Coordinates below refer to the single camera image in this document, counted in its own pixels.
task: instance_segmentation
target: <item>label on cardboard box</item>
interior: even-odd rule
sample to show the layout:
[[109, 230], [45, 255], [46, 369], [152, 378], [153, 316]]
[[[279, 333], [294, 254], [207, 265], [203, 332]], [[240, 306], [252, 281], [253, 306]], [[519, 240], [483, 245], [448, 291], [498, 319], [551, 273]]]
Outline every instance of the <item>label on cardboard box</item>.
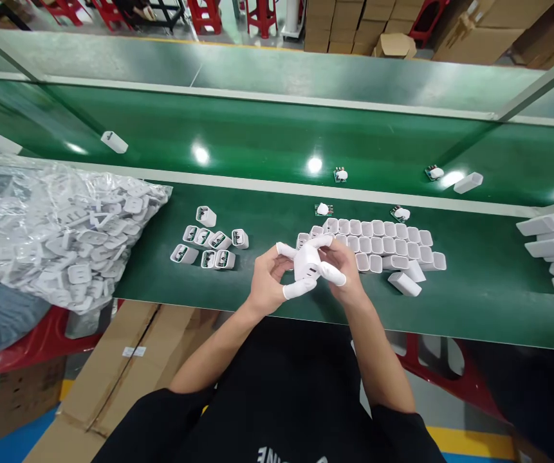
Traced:
[[144, 346], [138, 346], [137, 349], [134, 349], [132, 347], [125, 347], [122, 351], [123, 357], [143, 357], [143, 355], [146, 353], [146, 348]]

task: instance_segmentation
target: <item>cardboard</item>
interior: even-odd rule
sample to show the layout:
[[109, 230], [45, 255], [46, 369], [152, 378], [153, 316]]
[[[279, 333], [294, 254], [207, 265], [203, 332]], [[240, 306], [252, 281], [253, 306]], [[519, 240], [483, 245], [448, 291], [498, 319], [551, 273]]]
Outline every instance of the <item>cardboard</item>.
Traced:
[[58, 405], [66, 358], [0, 374], [0, 439]]
[[522, 33], [523, 29], [476, 27], [467, 14], [463, 14], [439, 44], [432, 60], [490, 65], [495, 63]]
[[362, 3], [337, 2], [331, 29], [356, 30], [362, 5]]
[[402, 5], [395, 3], [392, 9], [390, 19], [400, 19], [401, 21], [415, 21], [420, 13], [420, 6]]
[[515, 461], [517, 463], [554, 463], [541, 450], [516, 432], [513, 434], [513, 447], [515, 448]]
[[375, 45], [380, 40], [380, 34], [384, 31], [386, 21], [368, 21], [362, 19], [354, 36], [354, 42], [360, 44]]
[[[125, 301], [25, 462], [91, 462], [139, 398], [167, 387], [213, 333], [217, 315], [193, 307]], [[124, 347], [134, 354], [123, 356]]]
[[304, 33], [305, 45], [307, 44], [307, 42], [311, 42], [311, 43], [326, 42], [326, 46], [328, 46], [329, 38], [330, 38], [329, 30], [307, 29], [307, 31]]
[[376, 47], [376, 56], [380, 58], [412, 59], [415, 54], [414, 39], [402, 33], [383, 33]]
[[350, 55], [352, 53], [353, 43], [341, 43], [341, 42], [330, 42], [328, 46], [328, 53], [336, 53], [339, 55]]
[[332, 16], [307, 16], [305, 29], [309, 30], [327, 30], [330, 31], [330, 26], [333, 24]]
[[330, 41], [341, 42], [341, 43], [352, 43], [354, 42], [355, 35], [356, 35], [355, 30], [332, 29], [330, 31]]
[[385, 33], [404, 33], [409, 34], [414, 26], [414, 21], [403, 21], [401, 19], [391, 19], [386, 24]]
[[307, 39], [304, 40], [304, 51], [311, 53], [327, 53], [328, 52], [328, 39], [321, 42], [311, 42]]
[[307, 5], [307, 20], [310, 17], [333, 17], [335, 0], [309, 0]]
[[513, 50], [530, 69], [554, 66], [554, 8], [515, 41]]
[[367, 5], [394, 6], [395, 0], [367, 0]]
[[391, 17], [391, 6], [376, 6], [367, 3], [362, 14], [362, 19], [368, 21], [388, 21]]
[[374, 44], [354, 42], [352, 55], [371, 56], [374, 48]]

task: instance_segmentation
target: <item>red plastic stool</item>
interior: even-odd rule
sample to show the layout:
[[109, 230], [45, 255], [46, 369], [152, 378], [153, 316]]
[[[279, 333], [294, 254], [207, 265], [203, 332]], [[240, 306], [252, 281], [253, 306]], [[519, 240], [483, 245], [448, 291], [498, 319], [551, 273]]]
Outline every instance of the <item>red plastic stool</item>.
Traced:
[[467, 349], [460, 340], [454, 341], [459, 346], [465, 366], [463, 367], [463, 375], [459, 379], [447, 379], [434, 371], [429, 370], [420, 364], [418, 360], [418, 342], [419, 334], [408, 333], [406, 352], [404, 356], [397, 355], [401, 361], [403, 368], [418, 377], [435, 384], [442, 389], [450, 392], [455, 397], [480, 408], [482, 411], [499, 420], [506, 422], [502, 413], [497, 408], [485, 381], [476, 368], [474, 360], [470, 357]]
[[418, 17], [412, 26], [410, 37], [415, 41], [420, 41], [420, 48], [424, 48], [431, 38], [431, 33], [438, 23], [438, 19], [446, 9], [450, 0], [425, 0]]
[[193, 27], [197, 34], [204, 34], [206, 26], [214, 29], [216, 35], [221, 33], [221, 16], [219, 15], [220, 0], [189, 0], [189, 10], [191, 11], [191, 19]]
[[113, 3], [109, 3], [107, 0], [93, 0], [93, 4], [101, 15], [101, 18], [103, 18], [107, 28], [112, 32], [114, 32], [114, 29], [112, 29], [111, 23], [121, 23], [126, 25], [129, 30], [133, 30], [133, 28], [129, 26], [129, 23], [125, 21], [122, 13], [118, 11], [118, 7]]
[[277, 29], [277, 5], [275, 0], [272, 0], [272, 11], [268, 6], [270, 0], [257, 0], [255, 10], [249, 9], [249, 0], [246, 3], [246, 32], [250, 33], [249, 27], [255, 26], [259, 29], [262, 39], [268, 38], [270, 26], [275, 25]]
[[68, 310], [53, 305], [32, 331], [0, 351], [0, 373], [94, 349], [102, 333], [69, 339], [64, 335], [68, 318]]
[[41, 3], [45, 7], [45, 9], [49, 11], [50, 15], [53, 16], [59, 26], [62, 25], [60, 21], [58, 21], [58, 16], [67, 17], [75, 26], [80, 27], [83, 26], [84, 23], [79, 20], [76, 13], [79, 10], [83, 10], [89, 15], [88, 11], [86, 11], [82, 4], [79, 3], [77, 0], [56, 0], [56, 3], [52, 3], [51, 5], [47, 5], [44, 1], [41, 0]]

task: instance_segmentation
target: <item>metal frame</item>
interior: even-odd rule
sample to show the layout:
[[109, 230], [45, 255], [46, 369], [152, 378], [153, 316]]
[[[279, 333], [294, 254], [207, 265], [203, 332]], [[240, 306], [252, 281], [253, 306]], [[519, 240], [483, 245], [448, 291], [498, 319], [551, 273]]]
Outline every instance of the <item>metal frame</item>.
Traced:
[[45, 74], [2, 38], [0, 38], [0, 56], [31, 81], [44, 82]]
[[554, 66], [494, 114], [494, 120], [506, 122], [554, 88]]

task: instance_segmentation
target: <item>plastic bag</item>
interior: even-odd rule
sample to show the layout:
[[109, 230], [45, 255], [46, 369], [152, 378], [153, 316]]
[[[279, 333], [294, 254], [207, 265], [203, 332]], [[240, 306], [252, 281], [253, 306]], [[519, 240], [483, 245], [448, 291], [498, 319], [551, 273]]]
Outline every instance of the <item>plastic bag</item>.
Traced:
[[104, 307], [170, 186], [0, 154], [0, 283], [79, 314]]

